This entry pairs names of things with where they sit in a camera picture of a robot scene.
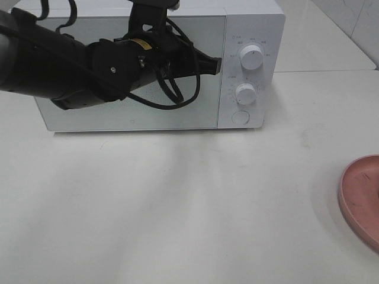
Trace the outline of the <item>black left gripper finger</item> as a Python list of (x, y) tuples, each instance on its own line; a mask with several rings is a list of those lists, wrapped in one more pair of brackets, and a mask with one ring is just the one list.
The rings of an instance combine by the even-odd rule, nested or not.
[(195, 49), (201, 75), (217, 75), (221, 71), (222, 58), (211, 57)]

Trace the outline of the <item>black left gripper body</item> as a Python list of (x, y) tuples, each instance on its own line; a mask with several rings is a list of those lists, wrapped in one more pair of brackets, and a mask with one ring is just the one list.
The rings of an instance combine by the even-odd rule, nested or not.
[(120, 40), (118, 74), (124, 80), (200, 77), (193, 42), (168, 19), (170, 1), (133, 1)]

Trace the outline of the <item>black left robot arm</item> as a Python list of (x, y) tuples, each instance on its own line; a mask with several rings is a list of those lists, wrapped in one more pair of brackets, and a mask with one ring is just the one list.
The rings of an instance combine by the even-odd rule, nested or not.
[[(85, 45), (60, 28), (39, 25), (50, 12), (1, 12), (1, 90), (46, 98), (63, 110), (81, 109), (130, 98), (155, 109), (189, 104), (177, 78), (217, 75), (222, 59), (195, 48), (168, 18), (178, 1), (134, 1), (128, 32), (115, 40)], [(171, 104), (157, 104), (134, 90), (157, 82)]]

